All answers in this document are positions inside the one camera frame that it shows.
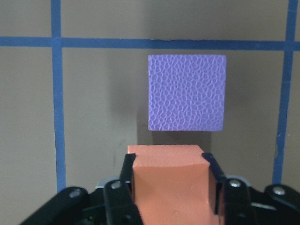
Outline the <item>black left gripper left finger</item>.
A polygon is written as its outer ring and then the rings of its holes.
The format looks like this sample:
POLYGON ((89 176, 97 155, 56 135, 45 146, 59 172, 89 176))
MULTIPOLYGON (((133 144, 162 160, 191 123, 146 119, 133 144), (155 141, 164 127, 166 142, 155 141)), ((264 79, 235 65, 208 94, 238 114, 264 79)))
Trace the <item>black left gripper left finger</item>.
POLYGON ((136 154, 126 154, 118 179, 103 189, 105 215, 108 225, 142 225, 143 221, 132 195, 133 163, 136 154))

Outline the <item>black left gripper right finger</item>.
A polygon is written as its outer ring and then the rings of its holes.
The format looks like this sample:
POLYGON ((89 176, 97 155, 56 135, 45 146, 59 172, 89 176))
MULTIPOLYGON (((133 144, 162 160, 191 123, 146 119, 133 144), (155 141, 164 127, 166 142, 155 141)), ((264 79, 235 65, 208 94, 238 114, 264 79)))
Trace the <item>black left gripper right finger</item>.
POLYGON ((227 178, 211 153, 203 153, 202 157, 209 163, 208 197, 218 224, 258 224, 245 182, 237 178, 227 178))

